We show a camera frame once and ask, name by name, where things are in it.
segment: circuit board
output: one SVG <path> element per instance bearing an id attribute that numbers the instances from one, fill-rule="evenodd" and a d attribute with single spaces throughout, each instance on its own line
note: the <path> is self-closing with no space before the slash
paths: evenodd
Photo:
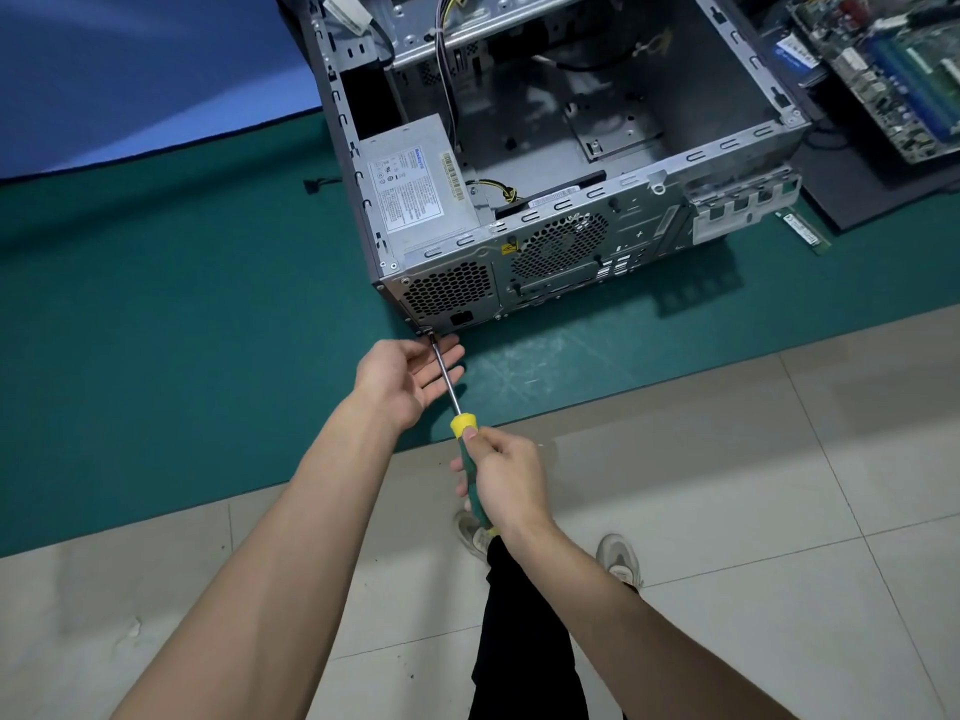
<path id="1" fill-rule="evenodd" d="M 807 0 L 792 9 L 812 50 L 915 164 L 960 152 L 957 0 Z"/>

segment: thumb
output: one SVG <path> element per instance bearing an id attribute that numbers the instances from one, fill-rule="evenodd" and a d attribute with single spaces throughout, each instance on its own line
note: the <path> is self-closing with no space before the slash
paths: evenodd
<path id="1" fill-rule="evenodd" d="M 497 451 L 474 427 L 464 429 L 462 437 L 467 453 L 478 467 L 481 460 Z"/>

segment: screwdriver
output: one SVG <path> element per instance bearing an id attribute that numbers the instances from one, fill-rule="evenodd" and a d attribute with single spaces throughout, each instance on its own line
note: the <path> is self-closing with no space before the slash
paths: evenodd
<path id="1" fill-rule="evenodd" d="M 453 417 L 453 421 L 450 422 L 450 429 L 453 430 L 453 436 L 456 437 L 457 442 L 460 443 L 460 457 L 463 460 L 463 471 L 466 472 L 466 494 L 470 498 L 470 508 L 473 510 L 473 517 L 480 521 L 480 527 L 490 530 L 494 527 L 494 524 L 487 517 L 483 506 L 480 505 L 480 495 L 477 494 L 477 465 L 476 462 L 474 462 L 474 458 L 471 457 L 470 452 L 467 451 L 467 446 L 463 440 L 465 429 L 468 427 L 476 429 L 477 417 L 460 409 L 460 402 L 457 401 L 457 395 L 453 393 L 450 374 L 447 373 L 447 365 L 444 364 L 444 355 L 440 352 L 437 337 L 432 331 L 430 332 L 430 346 L 433 347 L 433 352 L 437 355 L 439 372 L 443 375 L 443 381 L 446 382 L 446 390 L 450 394 L 450 401 L 453 402 L 453 411 L 457 413 L 457 415 Z"/>

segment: hand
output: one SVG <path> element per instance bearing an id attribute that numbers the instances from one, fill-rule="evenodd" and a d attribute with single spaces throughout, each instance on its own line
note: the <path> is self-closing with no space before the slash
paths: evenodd
<path id="1" fill-rule="evenodd" d="M 453 367 L 464 356 L 460 338 L 444 336 L 439 350 L 450 381 L 456 384 L 464 375 L 462 365 Z M 385 412 L 400 433 L 416 424 L 424 410 L 447 393 L 447 384 L 428 338 L 378 340 L 357 364 L 353 392 Z"/>
<path id="2" fill-rule="evenodd" d="M 477 492 L 486 516 L 507 534 L 527 527 L 553 524 L 546 500 L 546 476 L 537 446 L 526 437 L 492 427 L 463 430 L 466 451 L 477 466 Z M 450 462 L 454 472 L 464 468 L 461 458 Z M 467 477 L 457 485 L 457 495 L 467 494 Z M 470 498 L 465 507 L 471 508 Z"/>

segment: shoe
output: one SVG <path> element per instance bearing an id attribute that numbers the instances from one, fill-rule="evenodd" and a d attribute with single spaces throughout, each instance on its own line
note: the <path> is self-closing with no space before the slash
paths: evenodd
<path id="1" fill-rule="evenodd" d="M 643 584 L 641 562 L 637 560 L 637 554 L 627 538 L 617 532 L 604 535 L 600 541 L 597 546 L 597 563 L 613 574 L 614 578 L 634 589 L 639 589 Z"/>
<path id="2" fill-rule="evenodd" d="M 472 512 L 457 510 L 457 514 L 453 516 L 453 530 L 460 539 L 460 543 L 466 546 L 467 551 L 486 562 L 487 549 L 490 548 L 490 541 L 494 539 L 494 535 L 480 527 L 480 521 Z"/>

